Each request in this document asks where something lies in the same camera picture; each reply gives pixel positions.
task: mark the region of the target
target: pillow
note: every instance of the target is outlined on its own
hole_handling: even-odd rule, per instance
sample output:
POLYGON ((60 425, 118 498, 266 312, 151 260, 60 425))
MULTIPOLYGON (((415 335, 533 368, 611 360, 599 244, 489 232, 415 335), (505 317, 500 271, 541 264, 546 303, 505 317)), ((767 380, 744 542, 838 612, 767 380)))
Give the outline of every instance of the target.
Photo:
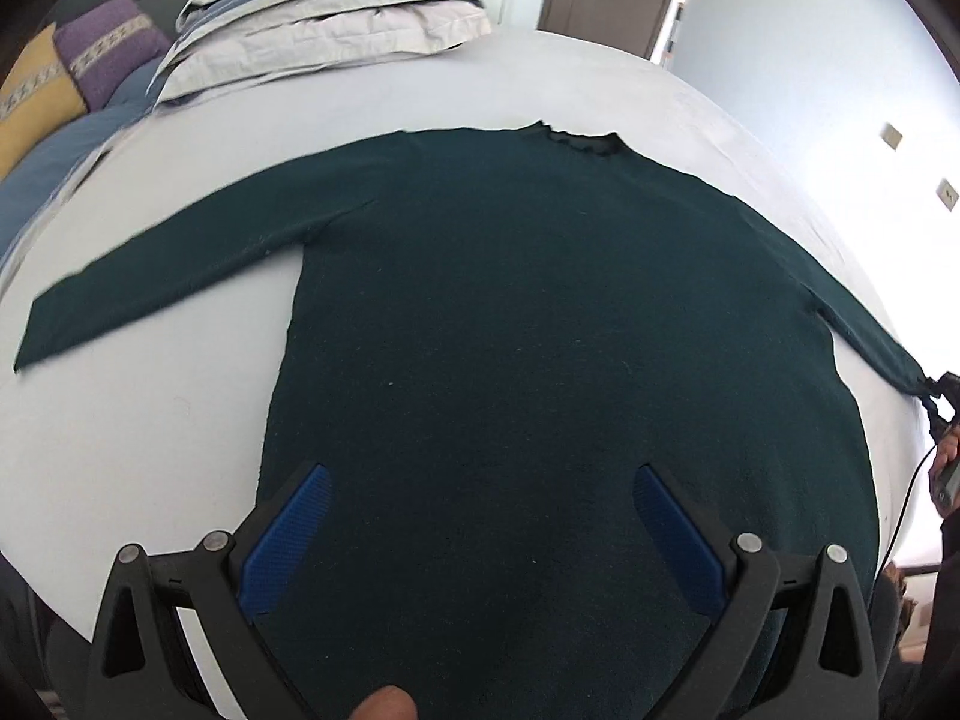
POLYGON ((56 30, 54 43, 91 111, 170 41, 133 0, 110 0, 56 30))
POLYGON ((27 43, 0 86, 0 178, 47 135, 86 112, 56 56, 54 27, 27 43))
MULTIPOLYGON (((174 47, 167 52, 160 64, 161 70, 182 61, 189 53, 195 52, 196 44, 205 40, 219 40, 223 37, 243 37, 264 29, 282 26, 285 23, 296 23, 306 19, 320 19, 347 13, 365 8, 382 8, 387 5, 400 5, 405 2, 427 2, 430 0, 291 0, 256 10, 256 1, 248 8, 234 8, 232 11, 210 20, 192 30, 174 42, 174 47)), ((483 5, 480 0, 471 0, 483 5)))
POLYGON ((297 20, 251 35, 214 34, 171 70, 157 99, 171 103, 237 82, 433 55, 490 31, 475 2, 438 0, 297 20))

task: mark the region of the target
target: mattress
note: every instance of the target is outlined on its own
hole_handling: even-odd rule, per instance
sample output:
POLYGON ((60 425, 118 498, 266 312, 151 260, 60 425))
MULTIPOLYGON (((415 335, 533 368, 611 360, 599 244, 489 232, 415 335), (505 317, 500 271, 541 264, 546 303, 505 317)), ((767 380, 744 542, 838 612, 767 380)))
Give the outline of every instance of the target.
MULTIPOLYGON (((122 133, 35 220, 2 274, 0 551, 41 598, 90 637, 119 546, 188 549, 246 517, 301 255, 282 252, 14 376, 37 295, 212 191, 294 157, 397 130, 539 121, 584 135, 615 131, 634 151, 739 197, 893 331, 861 268, 762 146, 632 55, 500 30, 416 61, 201 95, 122 133)), ((836 336, 834 352, 861 411, 885 551, 920 456, 919 406, 836 336)), ((202 667, 217 685, 208 658, 202 667)), ((222 685, 213 693, 224 714, 239 716, 222 685)))

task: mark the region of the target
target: light switch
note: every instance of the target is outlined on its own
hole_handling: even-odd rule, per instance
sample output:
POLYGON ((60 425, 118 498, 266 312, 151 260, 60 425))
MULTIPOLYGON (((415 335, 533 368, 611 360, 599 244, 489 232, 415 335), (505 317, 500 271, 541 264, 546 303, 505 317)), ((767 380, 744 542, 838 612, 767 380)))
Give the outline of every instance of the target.
POLYGON ((893 124, 885 124, 880 132, 880 137, 883 139, 883 143, 896 151, 896 147, 904 139, 904 134, 896 129, 893 124))
POLYGON ((940 186, 937 187, 937 196, 947 206, 948 211, 952 211, 953 206, 957 204, 957 190, 953 189, 953 186, 946 179, 941 181, 940 186))

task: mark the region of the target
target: purple cushion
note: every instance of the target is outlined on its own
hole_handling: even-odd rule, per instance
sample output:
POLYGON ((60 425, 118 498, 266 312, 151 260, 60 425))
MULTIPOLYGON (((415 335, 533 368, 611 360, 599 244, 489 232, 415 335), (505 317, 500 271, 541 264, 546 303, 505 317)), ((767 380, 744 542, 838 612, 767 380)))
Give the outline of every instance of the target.
POLYGON ((98 5, 56 30, 54 44, 91 111, 103 108, 134 70, 170 49, 133 0, 98 5))

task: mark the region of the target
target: human finger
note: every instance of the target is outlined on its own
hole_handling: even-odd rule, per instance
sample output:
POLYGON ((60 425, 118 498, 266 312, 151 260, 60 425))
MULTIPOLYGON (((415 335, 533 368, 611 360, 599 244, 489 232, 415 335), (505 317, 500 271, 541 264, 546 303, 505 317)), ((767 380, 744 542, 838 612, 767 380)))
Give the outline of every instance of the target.
POLYGON ((937 454, 933 458, 933 465, 930 466, 931 480, 936 478, 944 466, 956 460, 958 448, 960 448, 960 440, 954 432, 948 433, 940 440, 937 445, 937 454))
POLYGON ((388 685, 368 696, 349 720, 416 720, 416 704, 405 690, 388 685))

